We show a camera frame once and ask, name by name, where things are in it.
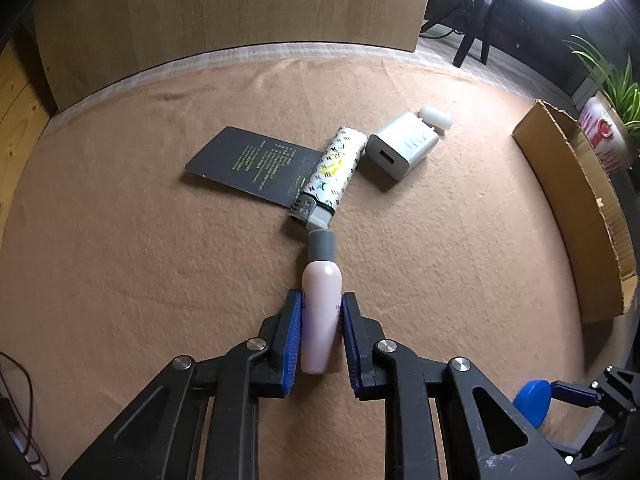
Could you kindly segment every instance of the cardboard box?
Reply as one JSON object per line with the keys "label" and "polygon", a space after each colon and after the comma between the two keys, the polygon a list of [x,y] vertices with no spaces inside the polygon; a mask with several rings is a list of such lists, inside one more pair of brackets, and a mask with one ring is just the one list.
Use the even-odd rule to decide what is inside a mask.
{"label": "cardboard box", "polygon": [[582,322],[629,310],[638,277],[616,193],[587,137],[538,101],[513,131],[549,200],[571,262]]}

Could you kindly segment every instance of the patterned lighter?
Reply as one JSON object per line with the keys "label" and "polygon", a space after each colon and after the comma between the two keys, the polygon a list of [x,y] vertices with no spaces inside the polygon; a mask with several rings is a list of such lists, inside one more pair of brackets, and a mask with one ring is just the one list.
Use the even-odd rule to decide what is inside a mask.
{"label": "patterned lighter", "polygon": [[289,214],[307,224],[308,229],[327,229],[366,143],[365,134],[346,126],[341,127],[322,154]]}

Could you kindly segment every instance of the flower pot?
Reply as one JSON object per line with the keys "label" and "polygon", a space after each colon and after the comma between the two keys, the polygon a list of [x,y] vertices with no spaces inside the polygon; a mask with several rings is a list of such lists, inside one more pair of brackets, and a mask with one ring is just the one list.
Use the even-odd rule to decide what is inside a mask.
{"label": "flower pot", "polygon": [[631,167],[636,158],[635,144],[602,92],[598,90],[585,103],[578,124],[607,173]]}

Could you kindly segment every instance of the metal screw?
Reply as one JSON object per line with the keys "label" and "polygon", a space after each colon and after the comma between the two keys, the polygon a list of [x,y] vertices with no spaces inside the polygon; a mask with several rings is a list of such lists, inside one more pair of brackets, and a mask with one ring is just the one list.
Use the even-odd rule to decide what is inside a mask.
{"label": "metal screw", "polygon": [[451,361],[451,366],[459,372],[466,372],[471,368],[471,361],[466,357],[454,357]]}
{"label": "metal screw", "polygon": [[176,370],[186,370],[191,366],[191,358],[188,355],[178,355],[171,364]]}
{"label": "metal screw", "polygon": [[391,339],[383,339],[382,341],[378,341],[378,350],[381,352],[391,353],[395,352],[398,348],[398,345],[395,341],[391,341]]}
{"label": "metal screw", "polygon": [[261,337],[252,337],[246,342],[246,347],[253,351],[264,350],[267,347],[267,342]]}

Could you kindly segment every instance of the pink bottle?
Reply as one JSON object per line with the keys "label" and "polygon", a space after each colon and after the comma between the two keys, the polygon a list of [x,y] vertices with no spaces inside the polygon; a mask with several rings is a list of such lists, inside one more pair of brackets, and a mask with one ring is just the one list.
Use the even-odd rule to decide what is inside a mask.
{"label": "pink bottle", "polygon": [[300,362],[305,374],[324,374],[337,339],[342,274],[334,262],[334,232],[311,231],[307,245],[309,263],[302,273]]}

